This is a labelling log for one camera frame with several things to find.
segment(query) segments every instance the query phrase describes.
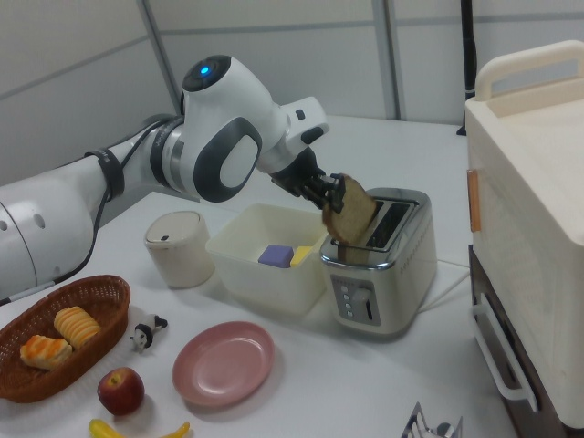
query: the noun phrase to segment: pink plate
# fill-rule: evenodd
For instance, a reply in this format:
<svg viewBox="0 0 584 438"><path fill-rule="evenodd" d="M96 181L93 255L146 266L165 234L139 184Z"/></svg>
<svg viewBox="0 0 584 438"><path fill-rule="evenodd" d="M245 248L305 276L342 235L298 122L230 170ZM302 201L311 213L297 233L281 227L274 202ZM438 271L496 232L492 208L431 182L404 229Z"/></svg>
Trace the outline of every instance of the pink plate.
<svg viewBox="0 0 584 438"><path fill-rule="evenodd" d="M198 406L222 407L241 401L266 379L274 363L274 341L244 321L213 326L191 339L172 368L172 383Z"/></svg>

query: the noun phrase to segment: white table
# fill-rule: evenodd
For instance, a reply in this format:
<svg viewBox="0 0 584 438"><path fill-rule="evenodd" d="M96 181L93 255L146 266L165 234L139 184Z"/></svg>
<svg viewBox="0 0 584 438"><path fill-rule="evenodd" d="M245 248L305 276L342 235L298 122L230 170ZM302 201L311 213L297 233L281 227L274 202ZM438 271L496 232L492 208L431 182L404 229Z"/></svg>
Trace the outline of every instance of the white table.
<svg viewBox="0 0 584 438"><path fill-rule="evenodd" d="M327 173L346 172L366 189L421 190L433 201L439 263L428 299L467 272L470 243L464 172L465 139L456 127L332 117L331 132L315 143ZM160 436L189 421L203 437L383 437L399 438L416 402L427 422L457 423L464 437L513 437L513 427L468 323L470 281L437 308L414 320L392 342L367 339L342 328L323 298L304 318L258 314L233 301L215 273L204 285L169 290L142 243L148 226L178 210L201 213L211 235L255 202L314 209L255 174L234 200L220 206L158 193L148 195L99 231L95 253L75 278L122 276L131 286L130 323L122 341L61 393L28 405L0 401L0 437L88 436L91 418L101 418L131 437ZM0 308L7 324L48 292ZM169 327L142 355L130 334L144 313L157 313ZM182 347L211 326L246 320L264 327L276 344L274 368L247 400L204 411L184 403L172 386L172 365ZM114 421L96 395L109 370L130 366L143 378L147 397L131 416Z"/></svg>

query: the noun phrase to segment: slice of bread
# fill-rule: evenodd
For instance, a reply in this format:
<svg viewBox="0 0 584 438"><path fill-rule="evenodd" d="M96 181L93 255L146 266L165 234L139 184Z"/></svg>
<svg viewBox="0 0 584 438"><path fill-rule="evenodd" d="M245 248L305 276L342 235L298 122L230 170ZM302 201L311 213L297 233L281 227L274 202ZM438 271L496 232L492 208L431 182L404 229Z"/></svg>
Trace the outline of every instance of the slice of bread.
<svg viewBox="0 0 584 438"><path fill-rule="evenodd" d="M356 244L365 233L377 208L375 200L348 175L345 177L343 209L335 213L329 204L322 209L322 222L328 233L345 245Z"/></svg>

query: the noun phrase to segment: banana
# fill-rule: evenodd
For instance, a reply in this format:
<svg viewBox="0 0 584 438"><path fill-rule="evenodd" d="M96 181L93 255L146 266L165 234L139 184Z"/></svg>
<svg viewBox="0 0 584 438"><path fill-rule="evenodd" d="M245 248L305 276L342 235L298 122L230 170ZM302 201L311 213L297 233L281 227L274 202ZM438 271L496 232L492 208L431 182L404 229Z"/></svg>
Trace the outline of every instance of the banana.
<svg viewBox="0 0 584 438"><path fill-rule="evenodd" d="M89 422L89 434L91 438L125 438L124 435L114 431L109 424L97 419Z"/></svg>
<svg viewBox="0 0 584 438"><path fill-rule="evenodd" d="M183 438L191 430L191 424L185 422L176 431L161 438ZM126 438L124 435L117 433L109 424L103 420L93 419L89 422L89 433L91 438Z"/></svg>
<svg viewBox="0 0 584 438"><path fill-rule="evenodd" d="M161 438L183 438L191 429L191 425L189 422L184 422L181 427L179 427L173 433L169 433L168 435L161 436Z"/></svg>

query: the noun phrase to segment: white robotic arm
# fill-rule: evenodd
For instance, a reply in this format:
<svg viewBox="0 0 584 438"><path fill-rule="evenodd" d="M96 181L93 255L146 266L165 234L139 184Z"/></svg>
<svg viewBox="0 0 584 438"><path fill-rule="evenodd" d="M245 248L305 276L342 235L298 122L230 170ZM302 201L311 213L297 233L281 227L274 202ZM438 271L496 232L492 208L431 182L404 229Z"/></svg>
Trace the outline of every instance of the white robotic arm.
<svg viewBox="0 0 584 438"><path fill-rule="evenodd" d="M225 56L197 63L182 87L184 117L149 120L114 146L0 187L0 298L79 271L103 204L136 185L223 202L257 168L319 208L342 208L342 177L321 171L308 147L329 130L314 98L279 106L243 64Z"/></svg>

